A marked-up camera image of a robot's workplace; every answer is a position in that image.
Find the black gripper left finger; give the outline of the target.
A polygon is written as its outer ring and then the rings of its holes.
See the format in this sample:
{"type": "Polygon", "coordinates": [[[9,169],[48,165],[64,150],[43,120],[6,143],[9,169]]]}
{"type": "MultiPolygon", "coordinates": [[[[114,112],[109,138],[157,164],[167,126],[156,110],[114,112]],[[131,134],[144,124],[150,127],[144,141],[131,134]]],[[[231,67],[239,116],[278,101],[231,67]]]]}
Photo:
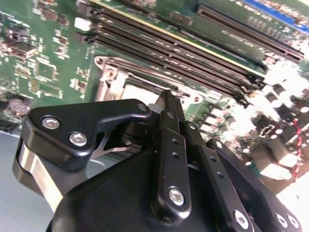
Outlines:
{"type": "Polygon", "coordinates": [[[154,155],[151,210],[159,220],[191,213],[187,143],[174,96],[153,111],[137,99],[39,107],[23,123],[13,166],[17,180],[53,212],[76,186],[137,154],[154,155]]]}

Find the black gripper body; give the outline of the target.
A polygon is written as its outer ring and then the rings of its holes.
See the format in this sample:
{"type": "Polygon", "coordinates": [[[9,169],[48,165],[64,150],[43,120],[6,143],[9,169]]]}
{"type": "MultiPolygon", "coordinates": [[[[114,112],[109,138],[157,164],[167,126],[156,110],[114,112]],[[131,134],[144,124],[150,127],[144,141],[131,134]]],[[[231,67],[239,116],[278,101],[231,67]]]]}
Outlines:
{"type": "Polygon", "coordinates": [[[155,157],[137,154],[72,189],[60,202],[50,232],[225,232],[200,172],[189,167],[192,210],[180,225],[151,210],[155,157]]]}

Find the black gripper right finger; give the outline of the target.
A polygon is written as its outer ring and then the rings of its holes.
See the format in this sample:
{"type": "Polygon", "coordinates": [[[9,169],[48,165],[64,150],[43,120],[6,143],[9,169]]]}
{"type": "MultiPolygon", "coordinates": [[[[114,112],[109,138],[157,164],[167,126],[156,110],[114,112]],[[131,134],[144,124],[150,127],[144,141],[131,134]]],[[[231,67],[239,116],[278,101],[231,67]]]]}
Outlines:
{"type": "Polygon", "coordinates": [[[207,181],[219,231],[301,232],[299,220],[276,195],[222,142],[204,142],[196,126],[185,120],[181,101],[174,100],[189,157],[207,181]]]}

